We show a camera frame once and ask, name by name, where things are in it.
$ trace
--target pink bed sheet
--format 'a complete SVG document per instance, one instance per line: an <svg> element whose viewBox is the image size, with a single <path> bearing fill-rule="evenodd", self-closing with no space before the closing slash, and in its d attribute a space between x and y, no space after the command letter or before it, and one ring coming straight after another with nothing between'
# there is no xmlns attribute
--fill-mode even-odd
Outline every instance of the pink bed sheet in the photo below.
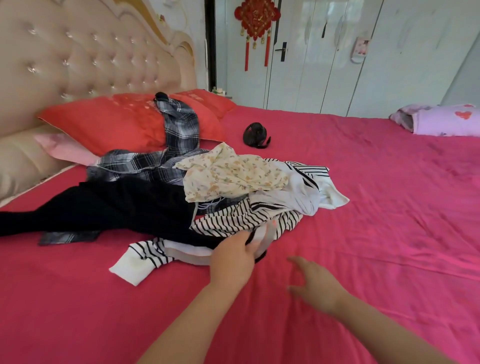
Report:
<svg viewBox="0 0 480 364"><path fill-rule="evenodd" d="M242 143L259 121L265 150ZM238 107L224 120L237 153L326 165L350 202L320 209L274 242L227 313L206 363L373 363L333 319L293 300L302 255L354 295L461 363L480 362L480 140L412 135L388 120ZM76 167L4 209L29 210L85 177ZM138 287L108 271L142 238L39 247L0 238L3 363L134 363L208 282L172 263Z"/></svg>

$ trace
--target yellow floral fabric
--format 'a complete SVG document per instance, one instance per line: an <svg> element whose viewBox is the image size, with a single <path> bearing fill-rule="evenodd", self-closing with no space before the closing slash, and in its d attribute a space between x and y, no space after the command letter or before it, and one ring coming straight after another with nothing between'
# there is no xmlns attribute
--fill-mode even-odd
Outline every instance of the yellow floral fabric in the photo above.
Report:
<svg viewBox="0 0 480 364"><path fill-rule="evenodd" d="M287 174L270 162L251 154L239 156L225 143L208 153L185 158L175 168L187 171L183 187L188 202L281 190L288 184Z"/></svg>

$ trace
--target beige leather headboard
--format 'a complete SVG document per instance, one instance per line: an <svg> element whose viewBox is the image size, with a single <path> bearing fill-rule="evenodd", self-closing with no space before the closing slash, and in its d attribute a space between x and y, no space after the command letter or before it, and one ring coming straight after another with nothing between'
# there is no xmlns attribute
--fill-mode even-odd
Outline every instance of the beige leather headboard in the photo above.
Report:
<svg viewBox="0 0 480 364"><path fill-rule="evenodd" d="M0 0L0 201L68 165L35 115L78 98L196 87L193 43L148 0Z"/></svg>

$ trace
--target forearm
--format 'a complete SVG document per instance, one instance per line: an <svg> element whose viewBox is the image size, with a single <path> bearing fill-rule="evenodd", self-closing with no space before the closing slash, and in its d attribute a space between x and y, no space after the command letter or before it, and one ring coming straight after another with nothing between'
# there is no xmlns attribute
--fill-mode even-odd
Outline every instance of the forearm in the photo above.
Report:
<svg viewBox="0 0 480 364"><path fill-rule="evenodd" d="M138 364L201 364L213 335L238 294L206 286L140 358Z"/></svg>
<svg viewBox="0 0 480 364"><path fill-rule="evenodd" d="M349 294L339 301L333 316L380 364L454 363L412 332Z"/></svg>

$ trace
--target red heart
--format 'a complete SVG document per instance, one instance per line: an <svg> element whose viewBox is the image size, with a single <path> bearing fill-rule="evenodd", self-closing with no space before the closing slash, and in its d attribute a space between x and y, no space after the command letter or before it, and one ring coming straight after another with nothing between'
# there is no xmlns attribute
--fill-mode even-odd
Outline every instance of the red heart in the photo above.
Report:
<svg viewBox="0 0 480 364"><path fill-rule="evenodd" d="M462 119L468 120L470 119L470 116L472 116L472 113L471 111L465 111L465 112L455 111L455 115Z"/></svg>

